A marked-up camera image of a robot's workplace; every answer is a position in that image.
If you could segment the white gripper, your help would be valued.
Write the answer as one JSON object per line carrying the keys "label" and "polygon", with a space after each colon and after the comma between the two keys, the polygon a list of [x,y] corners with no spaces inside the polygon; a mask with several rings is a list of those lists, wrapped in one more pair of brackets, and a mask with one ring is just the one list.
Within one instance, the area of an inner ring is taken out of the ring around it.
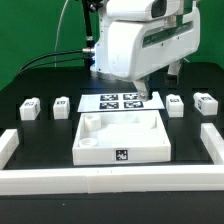
{"label": "white gripper", "polygon": [[183,16],[183,24],[164,29],[164,20],[149,23],[113,22],[108,31],[109,71],[118,79],[135,81],[138,98],[150,99],[150,88],[140,79],[167,65],[167,85],[178,83],[180,63],[200,42],[200,14]]}

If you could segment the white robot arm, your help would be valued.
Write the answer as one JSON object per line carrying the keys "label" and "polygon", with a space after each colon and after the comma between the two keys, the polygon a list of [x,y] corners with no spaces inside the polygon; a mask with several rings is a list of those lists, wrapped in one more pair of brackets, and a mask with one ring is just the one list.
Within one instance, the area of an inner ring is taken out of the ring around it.
{"label": "white robot arm", "polygon": [[132,82],[138,97],[152,98],[149,75],[166,67],[176,76],[181,60],[197,51],[197,0],[100,0],[100,37],[92,50],[93,76]]}

